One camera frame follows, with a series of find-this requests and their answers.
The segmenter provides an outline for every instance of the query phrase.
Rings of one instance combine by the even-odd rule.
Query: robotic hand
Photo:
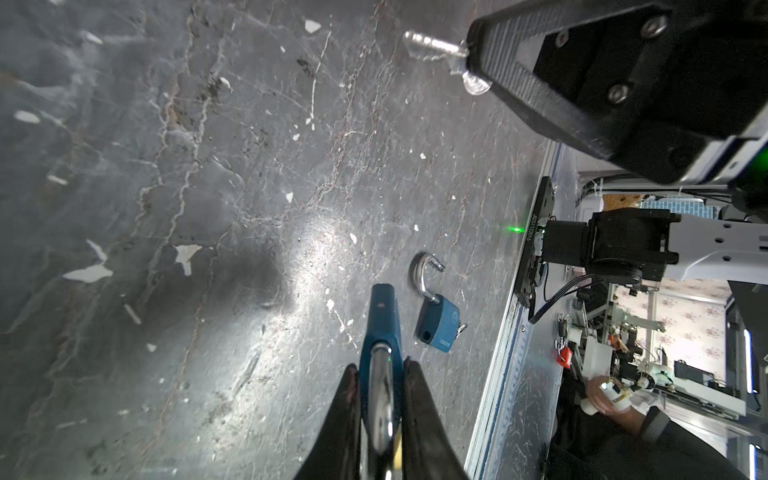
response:
[[[360,420],[368,436],[367,478],[390,480],[402,451],[405,480],[468,480],[451,450],[418,362],[400,356],[400,322],[391,285],[374,285],[360,369],[344,370],[315,445],[295,480],[358,480]],[[402,448],[398,446],[398,429]]]

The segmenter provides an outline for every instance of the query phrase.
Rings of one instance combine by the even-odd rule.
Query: silver key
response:
[[[491,82],[486,81],[467,69],[469,50],[462,42],[460,45],[428,37],[415,31],[407,31],[402,36],[411,57],[425,61],[437,61],[444,58],[450,67],[451,75],[461,75],[464,89],[471,95],[482,95],[490,90]]]

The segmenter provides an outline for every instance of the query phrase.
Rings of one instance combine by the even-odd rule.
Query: screw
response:
[[[651,40],[664,33],[664,30],[667,30],[668,25],[669,20],[666,15],[650,17],[640,28],[640,36],[646,40]]]
[[[608,101],[618,105],[629,96],[629,87],[626,84],[616,84],[608,90]]]
[[[563,45],[568,43],[568,30],[563,30],[558,33],[558,36],[554,38],[554,46],[562,48]]]

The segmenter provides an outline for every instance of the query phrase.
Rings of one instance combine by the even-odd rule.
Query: blue padlock body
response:
[[[368,310],[368,329],[362,341],[360,352],[360,412],[362,422],[368,429],[368,391],[371,369],[371,348],[377,342],[387,342],[392,349],[392,389],[395,394],[392,422],[394,432],[400,423],[402,414],[403,368],[402,346],[400,342],[400,312],[397,307],[395,287],[388,283],[377,283],[371,288],[371,303]]]
[[[424,300],[429,302],[429,305],[426,306],[422,320],[419,322],[417,334],[424,343],[443,352],[449,352],[458,331],[458,307],[443,295],[436,296],[440,300],[439,305]]]

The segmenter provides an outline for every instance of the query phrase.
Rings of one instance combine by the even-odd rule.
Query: metal shaft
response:
[[[386,342],[371,347],[368,395],[368,477],[390,480],[395,456],[395,390],[392,349]]]
[[[407,31],[402,36],[412,57],[420,60],[439,60],[446,55],[467,58],[469,51],[461,45],[428,37],[415,31]]]

